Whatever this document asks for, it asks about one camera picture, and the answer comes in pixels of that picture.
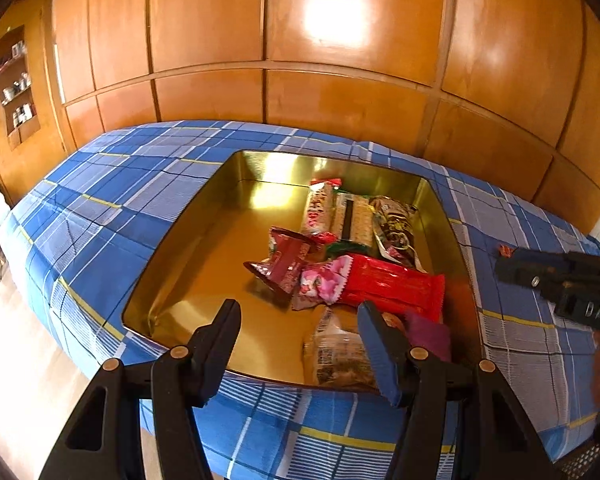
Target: packaged food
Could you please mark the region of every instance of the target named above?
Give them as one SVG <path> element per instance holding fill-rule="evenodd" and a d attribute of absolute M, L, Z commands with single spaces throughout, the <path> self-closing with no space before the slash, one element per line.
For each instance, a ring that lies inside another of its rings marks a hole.
<path fill-rule="evenodd" d="M 302 345 L 306 382 L 315 386 L 375 390 L 376 379 L 358 333 L 355 309 L 319 306 L 314 319 L 315 329 L 305 335 Z M 404 332 L 397 317 L 385 321 Z"/>
<path fill-rule="evenodd" d="M 331 232 L 340 240 L 336 244 L 367 254 L 374 239 L 373 215 L 368 197 L 337 191 L 331 223 Z"/>
<path fill-rule="evenodd" d="M 369 203 L 374 208 L 374 234 L 382 257 L 425 272 L 414 247 L 411 225 L 417 209 L 386 196 L 375 196 Z"/>
<path fill-rule="evenodd" d="M 303 235 L 321 244 L 329 244 L 337 240 L 337 237 L 330 232 L 330 227 L 333 218 L 333 193 L 341 184 L 339 178 L 311 182 L 300 229 Z"/>
<path fill-rule="evenodd" d="M 302 310 L 323 302 L 357 307 L 371 300 L 380 312 L 403 316 L 413 311 L 439 322 L 444 295 L 442 274 L 431 276 L 363 254 L 344 254 L 302 270 L 292 307 Z"/>
<path fill-rule="evenodd" d="M 451 335 L 447 325 L 433 322 L 411 310 L 405 312 L 404 319 L 405 335 L 411 346 L 422 346 L 441 361 L 451 362 Z"/>
<path fill-rule="evenodd" d="M 288 299 L 298 285 L 306 256 L 315 242 L 300 233 L 272 227 L 269 230 L 269 256 L 260 262 L 243 265 L 269 288 Z"/>

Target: golden metal tray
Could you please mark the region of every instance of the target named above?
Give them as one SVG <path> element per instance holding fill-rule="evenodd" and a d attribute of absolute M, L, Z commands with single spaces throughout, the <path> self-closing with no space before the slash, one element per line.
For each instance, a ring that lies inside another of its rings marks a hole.
<path fill-rule="evenodd" d="M 452 332 L 453 360 L 477 363 L 482 347 L 469 275 L 429 182 L 360 162 L 292 153 L 237 152 L 216 171 L 158 245 L 123 311 L 123 325 L 176 346 L 233 298 L 242 307 L 242 329 L 229 370 L 304 385 L 302 339 L 312 330 L 311 311 L 272 303 L 242 263 L 267 256 L 272 225 L 298 231 L 309 182 L 333 177 L 349 192 L 418 208 L 415 244 L 422 265 L 446 277 L 443 317 Z"/>

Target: checkered fabric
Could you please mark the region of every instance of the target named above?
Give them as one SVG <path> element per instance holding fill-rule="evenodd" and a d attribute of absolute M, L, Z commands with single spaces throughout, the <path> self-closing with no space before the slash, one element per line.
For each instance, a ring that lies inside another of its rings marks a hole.
<path fill-rule="evenodd" d="M 103 134 L 5 220 L 0 242 L 18 288 L 87 377 L 112 356 L 133 364 L 160 354 L 122 326 L 122 309 L 167 229 L 237 150 L 361 160 L 428 179 L 471 275 L 485 356 L 509 380 L 552 458 L 590 435 L 591 332 L 555 318 L 534 291 L 498 282 L 493 268 L 501 243 L 600 254 L 595 243 L 457 171 L 372 142 L 268 124 L 181 121 Z M 439 478 L 453 464 L 456 409 L 449 404 Z M 141 416 L 153 431 L 151 402 L 142 403 Z M 381 479 L 400 430 L 400 416 L 377 396 L 265 388 L 234 376 L 196 419 L 212 470 L 236 479 Z"/>

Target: blue plaid bedsheet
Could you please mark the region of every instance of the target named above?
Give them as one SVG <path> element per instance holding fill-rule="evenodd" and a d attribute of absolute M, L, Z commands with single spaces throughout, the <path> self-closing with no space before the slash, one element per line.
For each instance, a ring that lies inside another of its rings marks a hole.
<path fill-rule="evenodd" d="M 160 354 L 122 326 L 122 309 L 167 229 L 238 150 L 350 158 L 427 178 L 471 275 L 485 357 L 509 380 L 552 458 L 591 434 L 591 332 L 554 317 L 534 291 L 499 283 L 493 267 L 501 243 L 600 254 L 596 244 L 457 171 L 372 142 L 268 124 L 180 121 L 103 134 L 10 213 L 0 242 L 16 285 L 87 377 L 112 356 L 133 364 Z M 450 403 L 439 478 L 451 472 L 455 412 Z M 151 402 L 142 403 L 141 416 L 153 431 Z M 196 419 L 212 470 L 235 479 L 381 479 L 400 430 L 400 417 L 377 396 L 230 377 Z"/>

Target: metal screw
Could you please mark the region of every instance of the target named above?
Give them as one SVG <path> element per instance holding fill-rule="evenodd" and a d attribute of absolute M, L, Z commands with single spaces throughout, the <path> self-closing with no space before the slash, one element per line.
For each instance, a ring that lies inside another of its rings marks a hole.
<path fill-rule="evenodd" d="M 111 359 L 107 359 L 102 363 L 102 369 L 106 370 L 107 372 L 112 372 L 118 368 L 119 365 L 120 361 L 118 361 L 115 357 L 112 357 Z"/>
<path fill-rule="evenodd" d="M 418 361 L 424 361 L 424 359 L 429 357 L 429 352 L 427 352 L 427 349 L 423 348 L 421 346 L 414 346 L 411 349 L 410 354 L 411 354 L 411 357 L 413 357 L 414 359 L 417 359 Z"/>
<path fill-rule="evenodd" d="M 174 359 L 182 359 L 189 355 L 189 349 L 186 346 L 174 346 L 169 352 Z"/>
<path fill-rule="evenodd" d="M 480 361 L 478 366 L 480 367 L 480 370 L 482 370 L 483 372 L 487 372 L 488 374 L 491 374 L 494 371 L 496 371 L 496 365 L 488 359 L 483 359 L 482 361 Z"/>

